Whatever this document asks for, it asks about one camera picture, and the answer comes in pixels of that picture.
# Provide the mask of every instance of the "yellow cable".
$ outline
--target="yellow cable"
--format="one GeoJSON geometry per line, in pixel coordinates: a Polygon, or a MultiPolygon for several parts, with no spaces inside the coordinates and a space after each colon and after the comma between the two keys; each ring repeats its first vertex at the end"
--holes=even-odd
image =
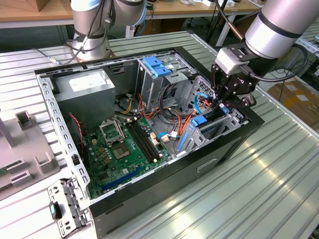
{"type": "Polygon", "coordinates": [[[131,107],[132,107],[132,99],[130,100],[130,104],[129,104],[128,109],[126,111],[122,112],[122,113],[126,115],[128,112],[130,112],[131,107]]]}

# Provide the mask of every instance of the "slotted metal table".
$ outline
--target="slotted metal table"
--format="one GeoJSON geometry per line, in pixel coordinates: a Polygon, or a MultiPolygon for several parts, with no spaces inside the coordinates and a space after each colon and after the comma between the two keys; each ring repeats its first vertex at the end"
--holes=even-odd
{"type": "MultiPolygon", "coordinates": [[[[195,34],[176,32],[110,41],[117,56],[183,46],[207,69],[216,52],[195,34]]],[[[63,61],[65,47],[43,51],[63,61]]],[[[0,202],[0,235],[60,238],[46,188],[71,176],[33,71],[54,66],[32,50],[0,54],[0,117],[34,114],[61,166],[57,174],[0,202]]],[[[105,239],[307,238],[319,224],[319,136],[257,87],[253,110],[264,125],[205,176],[105,239]]],[[[71,239],[95,239],[88,227],[71,239]]]]}

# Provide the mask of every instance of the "workbench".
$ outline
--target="workbench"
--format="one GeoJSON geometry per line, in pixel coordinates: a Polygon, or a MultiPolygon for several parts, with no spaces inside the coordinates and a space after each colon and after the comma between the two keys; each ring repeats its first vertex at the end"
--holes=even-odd
{"type": "MultiPolygon", "coordinates": [[[[187,32],[110,41],[117,56],[183,46],[207,69],[216,52],[187,32]]],[[[66,47],[42,49],[63,61],[66,47]]],[[[54,66],[38,52],[0,54],[0,117],[34,114],[59,165],[57,174],[0,202],[0,235],[10,239],[59,238],[46,188],[71,177],[47,113],[35,69],[54,66]]],[[[265,121],[232,158],[105,239],[308,238],[319,224],[319,135],[257,87],[252,109],[265,121]]],[[[87,227],[70,239],[95,239],[87,227]]]]}
{"type": "MultiPolygon", "coordinates": [[[[214,9],[215,7],[208,7],[199,2],[188,6],[182,4],[179,0],[173,2],[158,0],[154,2],[153,19],[213,16],[214,9]]],[[[237,15],[247,15],[258,9],[257,6],[248,2],[248,0],[242,0],[233,7],[226,7],[224,11],[229,20],[233,22],[237,15]]],[[[147,11],[146,19],[151,17],[151,12],[147,11]]],[[[73,24],[73,13],[69,0],[50,0],[40,12],[0,6],[0,28],[68,24],[73,24]]],[[[224,42],[228,31],[229,27],[225,25],[217,45],[221,45],[224,42]]],[[[127,26],[126,37],[133,37],[133,35],[134,28],[127,26]]]]}

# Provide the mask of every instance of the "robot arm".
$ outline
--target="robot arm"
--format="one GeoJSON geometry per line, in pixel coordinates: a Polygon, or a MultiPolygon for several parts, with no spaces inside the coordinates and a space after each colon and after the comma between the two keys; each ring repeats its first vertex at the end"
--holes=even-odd
{"type": "Polygon", "coordinates": [[[111,50],[107,31],[113,26],[143,22],[146,4],[146,0],[72,0],[73,53],[84,61],[108,57],[111,50]]]}
{"type": "MultiPolygon", "coordinates": [[[[212,65],[212,88],[216,96],[213,107],[221,104],[229,108],[250,107],[256,103],[251,92],[259,81],[285,80],[263,76],[318,17],[318,0],[267,0],[242,42],[220,49],[212,65]],[[245,96],[238,101],[234,95],[245,96]]],[[[307,50],[299,45],[294,47],[303,51],[305,65],[307,50]]]]}

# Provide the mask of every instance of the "blue cable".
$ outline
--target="blue cable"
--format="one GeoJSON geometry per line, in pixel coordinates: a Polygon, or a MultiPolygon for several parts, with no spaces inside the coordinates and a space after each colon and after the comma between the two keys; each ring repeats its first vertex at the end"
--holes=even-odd
{"type": "Polygon", "coordinates": [[[165,132],[163,132],[163,133],[160,133],[159,135],[158,135],[158,139],[160,139],[162,136],[164,136],[164,135],[167,135],[167,133],[165,133],[165,132]]]}
{"type": "Polygon", "coordinates": [[[144,19],[144,21],[143,21],[143,28],[142,28],[142,30],[139,32],[138,36],[141,35],[141,33],[144,31],[144,28],[145,28],[145,19],[144,19]]]}
{"type": "Polygon", "coordinates": [[[195,95],[195,99],[194,99],[194,105],[195,105],[195,109],[199,112],[199,114],[201,115],[201,110],[198,107],[198,102],[197,102],[197,97],[198,96],[204,96],[206,99],[208,98],[208,96],[204,93],[198,93],[195,95]]]}

